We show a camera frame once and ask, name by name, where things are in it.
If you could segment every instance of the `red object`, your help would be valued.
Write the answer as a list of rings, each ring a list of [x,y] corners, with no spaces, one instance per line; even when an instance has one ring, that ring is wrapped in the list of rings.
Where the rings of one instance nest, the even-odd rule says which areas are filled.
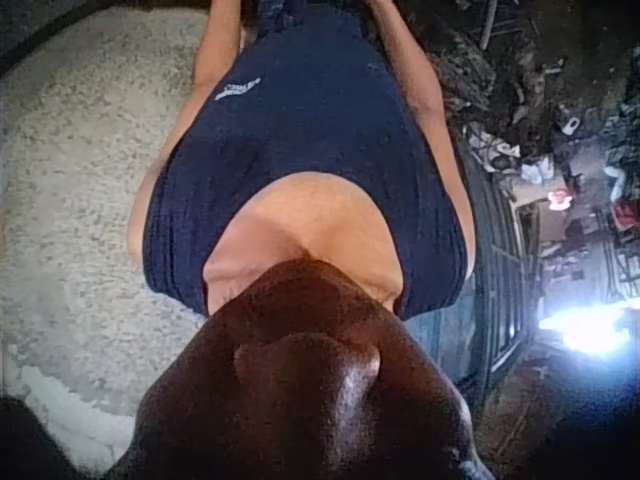
[[[549,192],[547,198],[549,199],[549,210],[556,212],[567,210],[571,207],[571,202],[573,201],[573,197],[566,187],[557,188],[553,192]]]
[[[637,200],[618,200],[611,205],[611,211],[619,231],[640,230],[640,209]]]

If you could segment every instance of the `bright light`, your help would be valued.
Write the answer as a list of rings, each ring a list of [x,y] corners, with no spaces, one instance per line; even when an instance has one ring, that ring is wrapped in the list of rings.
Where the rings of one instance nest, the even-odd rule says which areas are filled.
[[[614,352],[631,340],[629,329],[616,326],[616,322],[628,308],[640,308],[640,298],[611,305],[565,310],[542,320],[540,328],[562,333],[565,345],[572,350],[604,355]]]

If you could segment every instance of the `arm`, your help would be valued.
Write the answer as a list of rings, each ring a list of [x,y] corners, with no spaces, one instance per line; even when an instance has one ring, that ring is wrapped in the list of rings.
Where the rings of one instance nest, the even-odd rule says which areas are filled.
[[[209,20],[196,54],[191,95],[160,149],[158,159],[142,180],[131,209],[127,246],[129,256],[137,265],[142,260],[144,223],[156,180],[171,151],[191,127],[213,89],[231,69],[240,50],[240,5],[241,0],[211,1]]]
[[[469,276],[476,253],[473,214],[447,130],[440,82],[393,0],[369,0],[369,6],[407,105],[431,147],[442,183],[460,220],[467,246]]]

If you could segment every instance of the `white logo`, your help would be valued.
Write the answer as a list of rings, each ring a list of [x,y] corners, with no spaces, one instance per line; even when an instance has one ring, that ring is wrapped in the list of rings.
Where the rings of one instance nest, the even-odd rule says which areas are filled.
[[[217,102],[221,98],[228,97],[229,95],[244,95],[253,87],[258,85],[260,83],[260,80],[261,79],[258,77],[255,80],[252,80],[251,82],[246,83],[244,85],[236,85],[233,83],[230,83],[229,85],[225,85],[224,90],[220,92],[218,95],[216,95],[214,100]]]

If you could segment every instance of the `chest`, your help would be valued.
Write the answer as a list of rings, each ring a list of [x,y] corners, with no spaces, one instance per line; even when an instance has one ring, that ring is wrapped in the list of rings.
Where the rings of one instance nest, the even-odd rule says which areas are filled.
[[[402,292],[393,237],[371,198],[342,178],[305,172],[267,186],[229,222],[203,269],[209,311],[228,300],[218,297],[301,257],[335,265],[381,298]]]

